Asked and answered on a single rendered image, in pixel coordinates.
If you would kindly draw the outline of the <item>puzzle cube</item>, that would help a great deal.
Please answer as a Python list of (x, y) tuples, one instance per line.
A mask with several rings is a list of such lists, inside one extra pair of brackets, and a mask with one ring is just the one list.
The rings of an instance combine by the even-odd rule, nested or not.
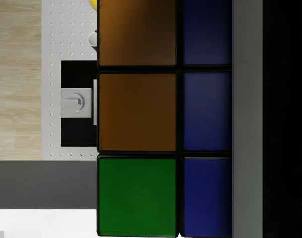
[(232, 0), (100, 0), (97, 233), (232, 237)]

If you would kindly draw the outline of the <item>black stove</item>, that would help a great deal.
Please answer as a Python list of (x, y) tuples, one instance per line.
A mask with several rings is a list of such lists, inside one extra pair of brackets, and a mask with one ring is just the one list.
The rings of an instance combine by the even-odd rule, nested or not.
[[(97, 78), (95, 60), (61, 61), (62, 88), (93, 88)], [(97, 126), (92, 118), (62, 118), (62, 147), (96, 147)]]

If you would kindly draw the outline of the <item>white cabinet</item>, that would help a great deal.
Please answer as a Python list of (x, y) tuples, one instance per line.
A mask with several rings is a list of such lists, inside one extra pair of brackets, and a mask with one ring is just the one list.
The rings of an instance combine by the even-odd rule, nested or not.
[(4, 238), (99, 238), (92, 209), (0, 209)]

